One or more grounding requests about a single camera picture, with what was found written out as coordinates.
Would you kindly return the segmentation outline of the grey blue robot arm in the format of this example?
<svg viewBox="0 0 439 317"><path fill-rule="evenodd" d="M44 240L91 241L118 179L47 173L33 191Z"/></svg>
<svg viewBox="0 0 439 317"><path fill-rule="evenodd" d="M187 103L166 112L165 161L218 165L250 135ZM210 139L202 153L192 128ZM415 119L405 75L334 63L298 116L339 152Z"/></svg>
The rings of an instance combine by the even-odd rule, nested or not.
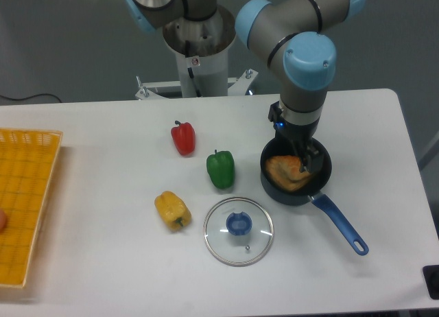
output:
<svg viewBox="0 0 439 317"><path fill-rule="evenodd" d="M163 33L184 97L226 94L228 50L239 39L282 84L268 115L276 136L286 140L302 171L322 169L324 154L312 137L337 57L323 31L358 14L366 0L251 0L237 15L217 0L124 1L144 32Z"/></svg>

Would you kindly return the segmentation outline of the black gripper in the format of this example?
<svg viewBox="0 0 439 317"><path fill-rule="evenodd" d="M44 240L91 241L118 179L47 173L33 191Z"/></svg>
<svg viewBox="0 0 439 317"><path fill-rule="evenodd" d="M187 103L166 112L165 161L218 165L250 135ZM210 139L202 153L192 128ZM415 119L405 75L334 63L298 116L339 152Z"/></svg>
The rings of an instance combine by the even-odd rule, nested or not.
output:
<svg viewBox="0 0 439 317"><path fill-rule="evenodd" d="M288 140L300 161L299 172L318 173L324 162L324 148L312 141L321 116L321 108L309 113L289 109L282 102L270 106L268 120L273 123L276 137Z"/></svg>

